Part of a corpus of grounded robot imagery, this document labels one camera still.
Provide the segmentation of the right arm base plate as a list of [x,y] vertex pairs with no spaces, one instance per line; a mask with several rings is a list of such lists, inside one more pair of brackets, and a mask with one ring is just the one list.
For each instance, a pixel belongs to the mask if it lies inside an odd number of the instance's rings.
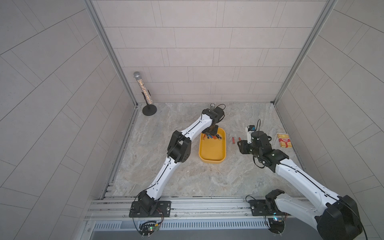
[[266,200],[255,200],[250,199],[246,200],[246,202],[250,205],[251,213],[253,217],[264,217],[264,216],[278,216],[278,217],[285,217],[287,214],[280,212],[279,210],[272,210],[270,209],[267,204]]

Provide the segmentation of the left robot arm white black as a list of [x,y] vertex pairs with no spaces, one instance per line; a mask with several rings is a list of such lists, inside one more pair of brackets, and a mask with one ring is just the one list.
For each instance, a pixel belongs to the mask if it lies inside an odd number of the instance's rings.
[[192,141],[201,133],[215,136],[219,127],[217,124],[225,117],[224,108],[204,109],[200,117],[182,131],[174,131],[168,148],[165,162],[149,187],[137,195],[140,207],[149,215],[157,210],[159,199],[174,171],[184,163],[191,154]]

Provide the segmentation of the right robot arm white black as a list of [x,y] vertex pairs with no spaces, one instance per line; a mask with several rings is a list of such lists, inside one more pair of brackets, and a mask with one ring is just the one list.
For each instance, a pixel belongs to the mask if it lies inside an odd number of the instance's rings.
[[268,215],[286,213],[313,227],[324,240],[353,240],[366,230],[357,203],[350,196],[340,196],[317,182],[298,167],[287,154],[272,148],[271,137],[254,125],[246,128],[247,139],[238,141],[242,154],[252,155],[262,164],[283,177],[308,200],[306,204],[284,191],[276,189],[266,195]]

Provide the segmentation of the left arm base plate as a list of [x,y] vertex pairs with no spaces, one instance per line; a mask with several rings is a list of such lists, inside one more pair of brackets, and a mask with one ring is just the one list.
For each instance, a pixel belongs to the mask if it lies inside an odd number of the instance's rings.
[[159,218],[169,217],[171,211],[171,201],[159,201],[151,207],[143,207],[138,201],[134,201],[131,205],[130,218]]

